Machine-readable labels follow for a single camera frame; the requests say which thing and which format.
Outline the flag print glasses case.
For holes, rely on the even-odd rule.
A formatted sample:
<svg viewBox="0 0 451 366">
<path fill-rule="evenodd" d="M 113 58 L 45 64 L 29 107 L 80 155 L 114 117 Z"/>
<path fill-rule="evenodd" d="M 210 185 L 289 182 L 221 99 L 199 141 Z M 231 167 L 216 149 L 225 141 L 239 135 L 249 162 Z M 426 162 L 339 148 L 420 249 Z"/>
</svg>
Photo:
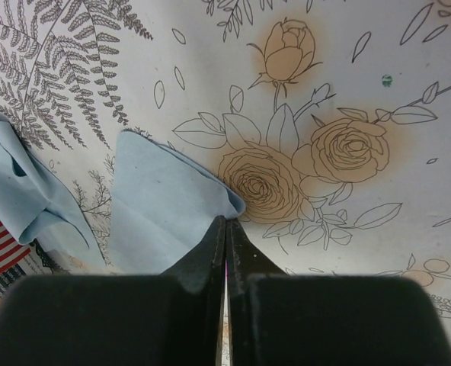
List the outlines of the flag print glasses case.
<svg viewBox="0 0 451 366">
<path fill-rule="evenodd" d="M 21 245 L 0 221 L 0 303 L 19 278 L 68 272 L 43 250 L 38 241 Z"/>
</svg>

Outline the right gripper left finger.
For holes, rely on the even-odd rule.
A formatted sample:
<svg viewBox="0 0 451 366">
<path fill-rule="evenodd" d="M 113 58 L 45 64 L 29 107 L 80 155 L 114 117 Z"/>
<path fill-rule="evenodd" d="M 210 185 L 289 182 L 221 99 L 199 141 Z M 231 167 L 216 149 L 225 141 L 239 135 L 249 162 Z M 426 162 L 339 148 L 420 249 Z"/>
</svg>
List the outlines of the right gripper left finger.
<svg viewBox="0 0 451 366">
<path fill-rule="evenodd" d="M 226 220 L 158 275 L 37 275 L 0 306 L 0 365 L 218 365 Z"/>
</svg>

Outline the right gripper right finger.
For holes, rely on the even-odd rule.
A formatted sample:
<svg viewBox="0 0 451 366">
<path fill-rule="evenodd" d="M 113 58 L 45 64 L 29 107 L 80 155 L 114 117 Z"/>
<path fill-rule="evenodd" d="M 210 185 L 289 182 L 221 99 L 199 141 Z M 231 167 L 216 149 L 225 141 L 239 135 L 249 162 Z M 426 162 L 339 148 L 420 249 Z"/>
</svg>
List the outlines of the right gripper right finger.
<svg viewBox="0 0 451 366">
<path fill-rule="evenodd" d="M 414 281 L 287 274 L 237 220 L 225 253 L 233 365 L 451 365 L 443 325 Z"/>
</svg>

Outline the light blue cleaning cloth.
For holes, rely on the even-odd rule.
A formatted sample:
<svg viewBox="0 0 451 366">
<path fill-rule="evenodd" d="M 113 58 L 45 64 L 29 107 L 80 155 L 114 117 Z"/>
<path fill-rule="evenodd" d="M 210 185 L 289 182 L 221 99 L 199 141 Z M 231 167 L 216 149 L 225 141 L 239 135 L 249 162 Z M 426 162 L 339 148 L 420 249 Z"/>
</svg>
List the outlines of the light blue cleaning cloth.
<svg viewBox="0 0 451 366">
<path fill-rule="evenodd" d="M 131 131 L 117 139 L 107 248 L 66 186 L 0 121 L 0 221 L 22 245 L 80 260 L 86 271 L 158 274 L 187 254 L 217 216 L 245 202 L 193 160 Z"/>
</svg>

